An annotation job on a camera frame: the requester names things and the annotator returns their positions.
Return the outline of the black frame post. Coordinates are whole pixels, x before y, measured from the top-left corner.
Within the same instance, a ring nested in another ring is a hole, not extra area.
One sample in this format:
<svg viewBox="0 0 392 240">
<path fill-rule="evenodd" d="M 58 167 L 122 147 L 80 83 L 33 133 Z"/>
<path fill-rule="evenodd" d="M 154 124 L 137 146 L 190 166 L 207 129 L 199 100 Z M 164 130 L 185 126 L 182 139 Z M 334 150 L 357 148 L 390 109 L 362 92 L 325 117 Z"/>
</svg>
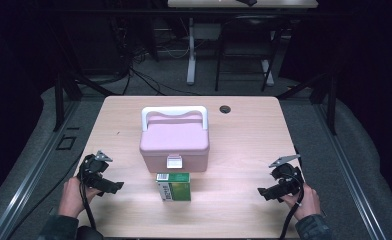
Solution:
<svg viewBox="0 0 392 240">
<path fill-rule="evenodd" d="M 63 94 L 66 93 L 72 101 L 80 101 L 82 98 L 82 92 L 76 83 L 75 76 L 69 72 L 58 74 L 54 89 L 56 122 L 53 131 L 56 132 L 60 129 L 65 119 Z"/>
<path fill-rule="evenodd" d="M 287 99 L 296 93 L 299 93 L 305 88 L 312 87 L 313 90 L 309 96 L 309 101 L 312 104 L 321 104 L 324 99 L 327 99 L 327 111 L 326 111 L 326 125 L 330 132 L 335 135 L 335 115 L 336 115 L 336 103 L 337 103 L 337 77 L 331 73 L 319 74 L 306 82 L 300 83 L 290 90 L 279 94 L 277 98 L 279 100 Z"/>
</svg>

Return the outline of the pink storage box with handle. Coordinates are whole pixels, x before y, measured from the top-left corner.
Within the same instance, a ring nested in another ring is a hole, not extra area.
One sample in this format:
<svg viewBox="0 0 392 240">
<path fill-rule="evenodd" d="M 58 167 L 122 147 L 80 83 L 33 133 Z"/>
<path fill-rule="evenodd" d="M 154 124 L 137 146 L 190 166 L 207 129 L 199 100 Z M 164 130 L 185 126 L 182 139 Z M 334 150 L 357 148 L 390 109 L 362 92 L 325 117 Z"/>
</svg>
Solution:
<svg viewBox="0 0 392 240">
<path fill-rule="evenodd" d="M 145 107 L 140 153 L 149 172 L 204 172 L 210 150 L 204 106 Z"/>
</svg>

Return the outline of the metal floor rail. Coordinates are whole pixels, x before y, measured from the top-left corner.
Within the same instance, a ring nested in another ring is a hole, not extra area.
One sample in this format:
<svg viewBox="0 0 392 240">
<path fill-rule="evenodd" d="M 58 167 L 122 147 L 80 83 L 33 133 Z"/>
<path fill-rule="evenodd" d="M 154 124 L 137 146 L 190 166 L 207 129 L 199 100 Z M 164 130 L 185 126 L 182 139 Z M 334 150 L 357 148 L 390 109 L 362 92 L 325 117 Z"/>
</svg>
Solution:
<svg viewBox="0 0 392 240">
<path fill-rule="evenodd" d="M 43 111 L 35 131 L 0 189 L 0 240 L 35 240 L 55 213 L 63 181 L 82 153 L 82 104 L 70 102 L 64 123 L 53 129 L 54 112 Z"/>
<path fill-rule="evenodd" d="M 373 209 L 368 201 L 362 187 L 355 176 L 355 173 L 350 165 L 349 159 L 339 141 L 337 135 L 333 134 L 330 130 L 327 120 L 326 112 L 321 105 L 313 105 L 314 112 L 320 121 L 320 124 L 325 132 L 327 138 L 329 139 L 332 148 L 337 156 L 337 162 L 340 166 L 341 173 L 343 175 L 344 181 L 348 187 L 351 198 L 357 208 L 357 211 L 364 223 L 364 226 L 370 236 L 371 240 L 387 240 L 378 220 L 373 212 Z"/>
</svg>

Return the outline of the black chair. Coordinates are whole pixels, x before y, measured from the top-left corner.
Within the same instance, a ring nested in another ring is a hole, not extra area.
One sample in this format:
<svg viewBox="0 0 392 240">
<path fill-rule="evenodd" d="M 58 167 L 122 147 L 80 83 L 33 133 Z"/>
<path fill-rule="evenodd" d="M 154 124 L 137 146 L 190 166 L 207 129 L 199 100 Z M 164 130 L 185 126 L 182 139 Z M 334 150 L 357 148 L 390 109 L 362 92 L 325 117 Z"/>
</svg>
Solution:
<svg viewBox="0 0 392 240">
<path fill-rule="evenodd" d="M 280 45 L 288 25 L 284 17 L 236 16 L 221 24 L 216 53 L 215 90 L 219 90 L 221 75 L 261 74 L 261 90 L 273 86 L 269 80 Z"/>
</svg>

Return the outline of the white background desk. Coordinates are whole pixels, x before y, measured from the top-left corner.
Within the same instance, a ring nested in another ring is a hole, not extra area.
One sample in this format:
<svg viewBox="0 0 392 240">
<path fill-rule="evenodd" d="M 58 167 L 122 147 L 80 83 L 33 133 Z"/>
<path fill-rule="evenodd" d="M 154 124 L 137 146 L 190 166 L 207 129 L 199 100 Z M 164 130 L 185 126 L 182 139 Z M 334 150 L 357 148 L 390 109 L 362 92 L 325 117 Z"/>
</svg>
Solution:
<svg viewBox="0 0 392 240">
<path fill-rule="evenodd" d="M 253 6 L 247 6 L 236 0 L 168 0 L 168 7 L 172 8 L 290 8 L 290 9 L 313 9 L 317 8 L 317 0 L 257 0 Z M 193 18 L 189 19 L 189 62 L 187 72 L 187 84 L 193 85 L 195 83 L 196 71 L 196 53 L 195 53 L 195 37 L 194 37 L 194 21 Z"/>
</svg>

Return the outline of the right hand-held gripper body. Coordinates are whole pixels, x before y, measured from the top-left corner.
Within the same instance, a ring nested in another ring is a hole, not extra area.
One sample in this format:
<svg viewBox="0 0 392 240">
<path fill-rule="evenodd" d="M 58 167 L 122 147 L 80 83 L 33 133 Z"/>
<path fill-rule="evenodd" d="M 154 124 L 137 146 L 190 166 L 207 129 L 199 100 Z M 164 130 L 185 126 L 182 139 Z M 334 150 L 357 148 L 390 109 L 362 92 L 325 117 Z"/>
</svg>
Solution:
<svg viewBox="0 0 392 240">
<path fill-rule="evenodd" d="M 277 192 L 280 192 L 282 196 L 297 194 L 303 185 L 304 180 L 300 169 L 290 164 L 290 161 L 299 157 L 299 154 L 279 157 L 269 165 L 270 168 L 273 168 L 271 175 L 278 181 L 278 185 L 280 186 Z"/>
</svg>

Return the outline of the person's right hand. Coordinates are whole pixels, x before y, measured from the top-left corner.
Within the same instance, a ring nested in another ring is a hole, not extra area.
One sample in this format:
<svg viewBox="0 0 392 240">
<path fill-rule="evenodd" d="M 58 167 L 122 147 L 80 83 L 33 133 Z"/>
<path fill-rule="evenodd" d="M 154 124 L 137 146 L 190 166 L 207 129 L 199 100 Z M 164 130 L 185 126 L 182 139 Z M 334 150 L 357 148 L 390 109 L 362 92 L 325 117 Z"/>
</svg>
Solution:
<svg viewBox="0 0 392 240">
<path fill-rule="evenodd" d="M 302 220 L 303 218 L 310 215 L 320 215 L 321 207 L 320 207 L 320 199 L 317 192 L 311 188 L 309 185 L 303 185 L 304 196 L 300 201 L 300 205 L 294 213 L 294 217 L 297 220 Z M 289 208 L 292 208 L 298 202 L 299 194 L 295 196 L 285 195 L 282 196 L 281 199 L 288 205 Z"/>
</svg>

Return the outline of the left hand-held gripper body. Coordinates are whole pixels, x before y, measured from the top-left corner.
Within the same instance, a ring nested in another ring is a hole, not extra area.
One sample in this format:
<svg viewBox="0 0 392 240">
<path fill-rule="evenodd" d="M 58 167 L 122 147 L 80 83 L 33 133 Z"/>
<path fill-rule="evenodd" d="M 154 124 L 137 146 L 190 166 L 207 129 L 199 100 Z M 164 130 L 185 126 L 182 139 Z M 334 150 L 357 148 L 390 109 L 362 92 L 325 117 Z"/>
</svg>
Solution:
<svg viewBox="0 0 392 240">
<path fill-rule="evenodd" d="M 96 154 L 87 155 L 79 167 L 78 178 L 89 188 L 109 190 L 111 182 L 103 178 L 102 173 L 108 168 L 112 159 L 99 150 Z"/>
</svg>

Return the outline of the green carton box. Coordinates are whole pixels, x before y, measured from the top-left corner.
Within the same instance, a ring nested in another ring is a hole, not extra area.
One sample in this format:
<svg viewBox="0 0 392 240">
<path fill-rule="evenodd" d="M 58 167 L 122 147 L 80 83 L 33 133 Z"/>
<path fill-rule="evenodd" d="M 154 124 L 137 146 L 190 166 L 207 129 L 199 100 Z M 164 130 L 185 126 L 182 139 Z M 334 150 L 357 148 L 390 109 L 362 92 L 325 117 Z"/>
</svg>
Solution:
<svg viewBox="0 0 392 240">
<path fill-rule="evenodd" d="M 189 173 L 157 173 L 156 183 L 163 201 L 190 201 Z"/>
</svg>

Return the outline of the person's left hand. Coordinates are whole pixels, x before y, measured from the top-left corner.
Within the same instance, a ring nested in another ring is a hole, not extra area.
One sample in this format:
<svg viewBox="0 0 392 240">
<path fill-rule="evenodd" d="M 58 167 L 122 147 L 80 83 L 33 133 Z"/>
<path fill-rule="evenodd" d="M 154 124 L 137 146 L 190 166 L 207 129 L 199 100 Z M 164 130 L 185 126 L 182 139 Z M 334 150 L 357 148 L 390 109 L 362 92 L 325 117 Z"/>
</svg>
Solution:
<svg viewBox="0 0 392 240">
<path fill-rule="evenodd" d="M 80 181 L 77 177 L 72 177 L 63 185 L 58 214 L 77 218 L 84 209 L 85 207 L 80 195 Z"/>
</svg>

